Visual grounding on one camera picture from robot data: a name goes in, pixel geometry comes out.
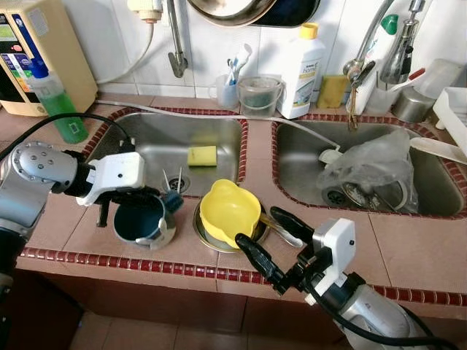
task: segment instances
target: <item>beige tile countertop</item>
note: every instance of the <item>beige tile countertop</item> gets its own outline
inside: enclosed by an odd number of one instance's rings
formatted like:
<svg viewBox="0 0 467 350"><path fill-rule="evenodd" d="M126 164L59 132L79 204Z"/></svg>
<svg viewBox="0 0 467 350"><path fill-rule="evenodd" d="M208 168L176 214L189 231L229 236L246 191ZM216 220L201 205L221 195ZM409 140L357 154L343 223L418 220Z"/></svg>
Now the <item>beige tile countertop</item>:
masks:
<svg viewBox="0 0 467 350"><path fill-rule="evenodd" d="M161 107L217 109L210 100L193 98L104 94L100 99ZM109 116L120 109L122 107L94 105L89 112ZM336 109L311 110L315 114L340 112ZM13 116L0 109L0 149L38 120ZM85 123L91 136L100 126L93 120ZM60 149L78 151L87 143L72 147L64 144L52 125L44 127L32 138ZM315 208L296 203L273 181L272 141L270 122L248 121L246 177L241 187L255 193L266 209L280 206L311 227L318 227L330 218L344 217L355 221L357 254L347 272L359 273L369 284L375 285L375 289L386 291L390 298L401 296L401 300L417 301L409 305L421 316L467 319L466 218L408 217ZM177 234L174 240L163 249L150 251L126 244L115 236L110 224L115 205L110 209L109 226L97 228L97 206L83 208L76 204L74 198L51 195L25 254L18 259L18 267L97 279L277 298L269 285L262 280L255 281L258 275L252 273L254 268L243 254L218 253L199 241L192 223L198 202L199 199L185 199L184 206L175 214ZM288 270L296 262L299 250L287 245L274 233L269 233L263 246L283 270ZM428 300L428 294L424 294L427 291L438 292L434 293L435 300L431 300L433 293ZM294 290L282 298L303 301L303 296Z"/></svg>

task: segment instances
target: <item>white dish rack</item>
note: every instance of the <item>white dish rack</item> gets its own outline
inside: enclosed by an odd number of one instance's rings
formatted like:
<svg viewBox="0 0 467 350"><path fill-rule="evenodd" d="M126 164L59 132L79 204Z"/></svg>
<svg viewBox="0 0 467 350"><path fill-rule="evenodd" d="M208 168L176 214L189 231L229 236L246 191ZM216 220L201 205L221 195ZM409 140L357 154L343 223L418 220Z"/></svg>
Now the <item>white dish rack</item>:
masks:
<svg viewBox="0 0 467 350"><path fill-rule="evenodd" d="M433 106L438 129L446 129L467 156L467 88L446 87Z"/></svg>

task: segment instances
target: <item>yellow bottle cap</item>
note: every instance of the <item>yellow bottle cap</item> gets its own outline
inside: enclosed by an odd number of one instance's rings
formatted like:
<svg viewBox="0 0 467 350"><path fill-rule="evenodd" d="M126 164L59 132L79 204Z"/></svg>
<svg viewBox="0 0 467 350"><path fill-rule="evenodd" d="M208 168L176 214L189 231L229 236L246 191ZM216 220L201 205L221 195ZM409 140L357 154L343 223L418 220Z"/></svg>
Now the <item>yellow bottle cap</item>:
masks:
<svg viewBox="0 0 467 350"><path fill-rule="evenodd" d="M301 39L316 39L318 36L318 24L317 23L305 23L300 27L300 38Z"/></svg>

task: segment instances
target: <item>white detergent bottle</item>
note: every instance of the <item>white detergent bottle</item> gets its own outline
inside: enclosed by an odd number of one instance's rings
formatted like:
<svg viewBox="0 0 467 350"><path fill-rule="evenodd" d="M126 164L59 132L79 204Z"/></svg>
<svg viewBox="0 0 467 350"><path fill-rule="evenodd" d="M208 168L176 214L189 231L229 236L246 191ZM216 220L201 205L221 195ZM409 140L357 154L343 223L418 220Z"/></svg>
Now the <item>white detergent bottle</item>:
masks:
<svg viewBox="0 0 467 350"><path fill-rule="evenodd" d="M325 46L316 39L318 24L305 23L300 37L287 48L282 81L285 89L277 102L277 110L287 119L305 115L311 104L313 87L324 56Z"/></svg>
<svg viewBox="0 0 467 350"><path fill-rule="evenodd" d="M387 60L387 55L389 54L397 37L395 34L397 33L398 19L399 16L397 15L387 15L382 19L374 35L374 39L366 52L363 66L371 61L375 62L375 66L363 81L362 85L357 88L357 98L355 99L356 115L363 113L363 110L370 99L371 93L377 86L377 72L384 66ZM348 112L352 108L351 103L352 99L349 98L346 105Z"/></svg>

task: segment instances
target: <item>kitchen sink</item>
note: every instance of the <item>kitchen sink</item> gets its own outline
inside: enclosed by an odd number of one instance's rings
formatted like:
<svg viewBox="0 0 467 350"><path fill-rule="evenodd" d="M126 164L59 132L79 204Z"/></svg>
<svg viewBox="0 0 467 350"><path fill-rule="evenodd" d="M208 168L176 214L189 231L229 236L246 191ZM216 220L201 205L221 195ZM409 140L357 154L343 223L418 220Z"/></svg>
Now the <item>kitchen sink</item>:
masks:
<svg viewBox="0 0 467 350"><path fill-rule="evenodd" d="M391 133L401 126L382 123L361 123L357 131L349 131L345 122L300 121L323 136L341 145L345 152L350 147ZM410 137L419 136L407 130ZM324 163L318 157L332 147L324 141L289 125L277 127L278 179L280 187L300 202L314 205L339 206L323 199L322 190L316 187L318 174ZM452 216L464 207L464 199L439 158L411 149L414 166L414 185L419 198L419 214Z"/></svg>
<svg viewBox="0 0 467 350"><path fill-rule="evenodd" d="M201 120L158 113L133 113L117 119L146 163L146 185L166 191L163 169L176 189L182 167L183 195L202 196L218 179L236 181L239 174L242 125L236 120ZM111 126L89 160L116 153L122 133ZM217 146L217 166L188 167L188 148Z"/></svg>

